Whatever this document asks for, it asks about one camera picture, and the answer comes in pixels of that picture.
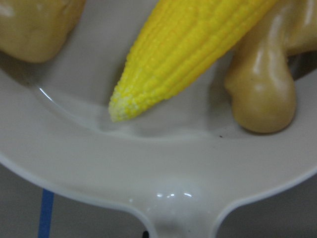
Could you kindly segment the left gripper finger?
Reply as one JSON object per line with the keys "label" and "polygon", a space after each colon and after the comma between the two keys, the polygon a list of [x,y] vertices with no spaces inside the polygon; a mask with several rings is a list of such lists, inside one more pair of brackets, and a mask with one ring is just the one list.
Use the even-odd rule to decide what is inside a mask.
{"label": "left gripper finger", "polygon": [[149,238],[149,233],[148,233],[148,231],[144,231],[144,232],[143,232],[142,238]]}

